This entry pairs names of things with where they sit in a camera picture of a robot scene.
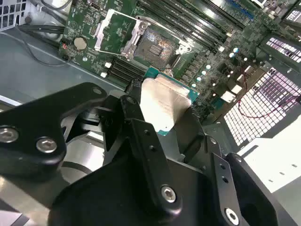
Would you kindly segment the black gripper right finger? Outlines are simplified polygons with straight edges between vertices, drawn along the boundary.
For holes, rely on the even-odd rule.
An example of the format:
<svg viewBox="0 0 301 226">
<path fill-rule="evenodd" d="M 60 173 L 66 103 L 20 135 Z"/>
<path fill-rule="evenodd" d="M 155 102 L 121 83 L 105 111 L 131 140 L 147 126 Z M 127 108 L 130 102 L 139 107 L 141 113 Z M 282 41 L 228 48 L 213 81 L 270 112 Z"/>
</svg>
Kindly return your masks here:
<svg viewBox="0 0 301 226">
<path fill-rule="evenodd" d="M 205 176 L 210 216 L 219 226 L 291 226 L 293 219 L 236 153 L 223 155 L 193 107 L 174 125 L 183 162 Z"/>
</svg>

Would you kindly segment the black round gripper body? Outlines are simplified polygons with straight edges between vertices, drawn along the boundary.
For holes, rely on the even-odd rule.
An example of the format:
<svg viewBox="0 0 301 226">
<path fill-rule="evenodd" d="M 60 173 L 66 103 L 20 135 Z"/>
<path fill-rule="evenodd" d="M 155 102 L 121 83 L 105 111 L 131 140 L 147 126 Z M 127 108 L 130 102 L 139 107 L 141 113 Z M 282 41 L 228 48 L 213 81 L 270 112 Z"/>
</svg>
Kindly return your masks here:
<svg viewBox="0 0 301 226">
<path fill-rule="evenodd" d="M 220 218 L 199 171 L 168 160 L 181 213 L 171 226 L 218 226 Z M 162 226 L 151 212 L 146 188 L 129 155 L 124 155 L 65 188 L 48 216 L 50 226 Z"/>
</svg>

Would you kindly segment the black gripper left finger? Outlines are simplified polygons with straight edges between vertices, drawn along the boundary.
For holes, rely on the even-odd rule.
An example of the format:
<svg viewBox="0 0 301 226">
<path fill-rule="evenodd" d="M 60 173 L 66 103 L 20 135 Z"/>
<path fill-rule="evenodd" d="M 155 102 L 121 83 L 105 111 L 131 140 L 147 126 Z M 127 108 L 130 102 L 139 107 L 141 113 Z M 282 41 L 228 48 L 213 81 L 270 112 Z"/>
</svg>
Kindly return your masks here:
<svg viewBox="0 0 301 226">
<path fill-rule="evenodd" d="M 105 146 L 114 154 L 110 163 L 129 155 L 148 192 L 151 212 L 163 222 L 175 219 L 182 211 L 182 197 L 175 191 L 154 127 L 133 97 L 108 96 L 90 82 L 0 114 L 1 174 L 31 181 L 53 178 L 66 156 L 66 142 L 79 136 L 77 117 L 93 108 L 104 125 Z"/>
</svg>

